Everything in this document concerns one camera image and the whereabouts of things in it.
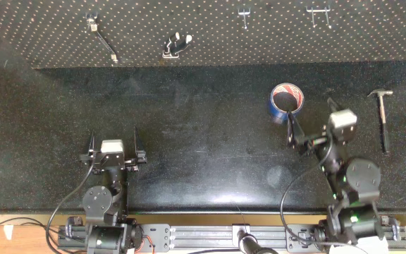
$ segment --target pegboard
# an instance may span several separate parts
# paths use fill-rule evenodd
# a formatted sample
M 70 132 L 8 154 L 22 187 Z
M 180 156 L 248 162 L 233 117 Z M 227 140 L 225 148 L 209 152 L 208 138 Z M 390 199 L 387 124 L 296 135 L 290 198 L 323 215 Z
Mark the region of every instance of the pegboard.
M 313 27 L 306 8 L 326 7 L 331 28 L 325 13 Z M 117 65 L 87 29 L 92 12 Z M 175 32 L 192 35 L 191 45 L 163 59 Z M 406 60 L 406 1 L 0 1 L 0 36 L 33 68 Z

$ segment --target black table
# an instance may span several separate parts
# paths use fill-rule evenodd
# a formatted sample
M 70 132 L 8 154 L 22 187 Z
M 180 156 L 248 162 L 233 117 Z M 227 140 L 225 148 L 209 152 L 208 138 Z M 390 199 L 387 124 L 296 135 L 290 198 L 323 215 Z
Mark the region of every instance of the black table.
M 3 68 L 5 54 L 11 62 Z M 298 85 L 307 134 L 328 120 L 331 96 L 359 117 L 351 155 L 381 167 L 382 212 L 406 213 L 406 61 L 161 68 L 31 70 L 0 52 L 0 213 L 51 212 L 87 171 L 78 161 L 92 131 L 122 139 L 134 153 L 140 131 L 149 163 L 129 174 L 130 211 L 277 212 L 290 181 L 316 164 L 285 146 L 267 99 L 283 82 Z M 392 154 L 381 153 L 373 89 L 385 97 Z M 83 212 L 81 198 L 64 212 Z M 319 213 L 332 197 L 320 171 L 290 192 L 286 211 Z

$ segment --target hammer handle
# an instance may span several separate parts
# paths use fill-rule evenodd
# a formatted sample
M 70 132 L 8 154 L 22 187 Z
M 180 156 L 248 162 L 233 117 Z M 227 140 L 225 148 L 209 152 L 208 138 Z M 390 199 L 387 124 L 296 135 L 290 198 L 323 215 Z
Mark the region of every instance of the hammer handle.
M 388 137 L 388 129 L 386 128 L 386 123 L 381 124 L 381 135 L 383 138 L 383 153 L 385 153 L 385 155 L 389 155 L 390 154 L 389 137 Z

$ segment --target hammer head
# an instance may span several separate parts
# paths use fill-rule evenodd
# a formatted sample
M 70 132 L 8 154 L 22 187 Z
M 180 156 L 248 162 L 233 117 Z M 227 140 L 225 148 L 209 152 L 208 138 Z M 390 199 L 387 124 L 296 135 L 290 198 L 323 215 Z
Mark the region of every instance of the hammer head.
M 372 94 L 376 93 L 377 96 L 382 97 L 384 95 L 392 95 L 393 91 L 391 90 L 384 90 L 383 88 L 380 89 L 375 89 L 374 91 L 372 91 L 369 95 L 367 96 L 371 96 Z

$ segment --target hammer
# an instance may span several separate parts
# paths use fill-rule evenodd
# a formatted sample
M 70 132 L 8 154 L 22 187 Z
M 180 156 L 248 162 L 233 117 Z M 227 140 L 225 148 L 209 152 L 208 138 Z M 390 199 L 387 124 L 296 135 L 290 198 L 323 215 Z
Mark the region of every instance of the hammer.
M 386 116 L 385 116 L 385 107 L 383 105 L 383 96 L 384 95 L 392 95 L 393 91 L 391 90 L 384 90 L 384 89 L 375 89 L 369 95 L 377 94 L 379 97 L 380 102 L 380 118 L 381 118 L 381 137 L 383 138 L 383 152 L 385 155 L 389 155 L 389 137 L 388 137 L 388 129 L 386 128 Z

